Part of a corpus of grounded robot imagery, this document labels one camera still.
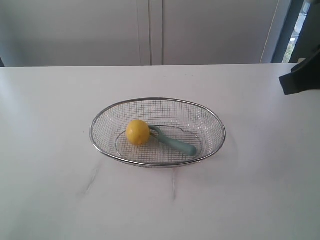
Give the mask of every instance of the lemon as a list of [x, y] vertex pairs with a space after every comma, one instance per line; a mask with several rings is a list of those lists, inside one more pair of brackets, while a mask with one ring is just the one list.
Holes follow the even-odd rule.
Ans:
[[131, 144], [139, 146], [148, 142], [150, 129], [144, 121], [133, 120], [126, 126], [125, 135]]

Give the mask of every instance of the metal basket rim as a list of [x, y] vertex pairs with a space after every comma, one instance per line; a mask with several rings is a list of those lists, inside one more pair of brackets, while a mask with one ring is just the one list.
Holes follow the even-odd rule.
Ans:
[[[163, 162], [163, 163], [143, 163], [143, 162], [137, 162], [137, 161], [130, 161], [130, 160], [127, 160], [127, 159], [123, 159], [121, 157], [117, 157], [117, 156], [114, 156], [112, 154], [109, 154], [107, 153], [106, 151], [100, 149], [98, 146], [97, 146], [97, 143], [95, 142], [94, 138], [93, 138], [93, 129], [94, 129], [94, 125], [96, 124], [96, 121], [98, 120], [98, 118], [104, 114], [106, 111], [108, 111], [109, 109], [112, 109], [116, 106], [119, 106], [119, 105], [123, 105], [123, 104], [127, 104], [127, 103], [134, 103], [134, 102], [142, 102], [142, 101], [153, 101], [153, 100], [162, 100], [162, 101], [171, 101], [171, 102], [179, 102], [179, 103], [184, 103], [184, 104], [190, 104], [190, 105], [193, 105], [193, 106], [197, 106], [199, 108], [202, 108], [206, 111], [208, 111], [210, 114], [212, 114], [217, 120], [218, 122], [220, 123], [221, 127], [222, 127], [222, 131], [223, 131], [223, 140], [221, 141], [219, 147], [213, 151], [212, 153], [210, 154], [207, 154], [203, 157], [200, 157], [200, 158], [196, 158], [196, 159], [192, 159], [192, 160], [189, 160], [189, 161], [183, 161], [183, 162], [175, 162], [175, 163], [167, 163], [167, 162]], [[151, 167], [151, 168], [170, 168], [170, 167], [179, 167], [179, 166], [184, 166], [184, 165], [189, 165], [189, 164], [192, 164], [192, 163], [196, 163], [196, 162], [199, 162], [201, 160], [204, 160], [204, 159], [207, 159], [209, 157], [211, 157], [212, 155], [216, 154], [221, 148], [222, 146], [224, 145], [225, 141], [226, 141], [226, 128], [225, 128], [225, 125], [222, 123], [222, 121], [220, 120], [220, 118], [212, 111], [210, 110], [209, 108], [203, 106], [203, 105], [200, 105], [200, 104], [197, 104], [197, 103], [194, 103], [194, 102], [191, 102], [191, 101], [186, 101], [186, 100], [180, 100], [180, 99], [175, 99], [175, 98], [167, 98], [167, 97], [144, 97], [144, 98], [135, 98], [135, 99], [130, 99], [130, 100], [125, 100], [125, 101], [120, 101], [120, 102], [117, 102], [117, 103], [114, 103], [108, 107], [106, 107], [105, 109], [103, 109], [101, 112], [98, 113], [98, 115], [93, 119], [92, 121], [92, 124], [91, 124], [91, 127], [90, 127], [90, 131], [89, 131], [89, 135], [90, 135], [90, 140], [91, 140], [91, 143], [93, 144], [93, 146], [100, 152], [102, 153], [103, 155], [106, 155], [110, 158], [113, 158], [117, 161], [120, 161], [122, 163], [125, 163], [125, 164], [130, 164], [130, 165], [134, 165], [134, 166], [139, 166], [139, 167]]]

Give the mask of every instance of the scuff mark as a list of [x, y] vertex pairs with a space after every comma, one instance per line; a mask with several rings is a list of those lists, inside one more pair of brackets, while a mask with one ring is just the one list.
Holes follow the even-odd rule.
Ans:
[[172, 201], [174, 202], [177, 198], [177, 190], [176, 190], [176, 178], [177, 178], [177, 169], [172, 169], [171, 183], [172, 183]]
[[99, 163], [97, 164], [97, 166], [92, 170], [91, 179], [83, 192], [84, 195], [87, 195], [90, 192], [91, 187], [93, 186], [93, 184], [95, 183], [95, 181], [97, 179], [97, 176], [100, 172], [102, 164], [103, 164], [103, 160], [100, 160]]

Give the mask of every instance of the light blue utensil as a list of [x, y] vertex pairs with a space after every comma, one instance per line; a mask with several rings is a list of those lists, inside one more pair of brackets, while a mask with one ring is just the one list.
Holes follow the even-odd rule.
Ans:
[[165, 136], [157, 126], [149, 125], [149, 129], [155, 130], [158, 133], [158, 135], [155, 135], [151, 132], [150, 135], [156, 138], [160, 143], [187, 154], [188, 156], [195, 156], [197, 154], [195, 146]]

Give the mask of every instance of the oval basket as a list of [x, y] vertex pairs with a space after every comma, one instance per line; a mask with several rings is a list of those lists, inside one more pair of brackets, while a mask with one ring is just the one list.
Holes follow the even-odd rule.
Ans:
[[[135, 146], [126, 139], [126, 127], [140, 119], [154, 125], [169, 138], [191, 144], [197, 154], [188, 156], [154, 137]], [[171, 168], [206, 159], [220, 150], [226, 129], [218, 116], [199, 104], [172, 98], [140, 98], [113, 104], [93, 120], [90, 139], [104, 155], [140, 167]]]

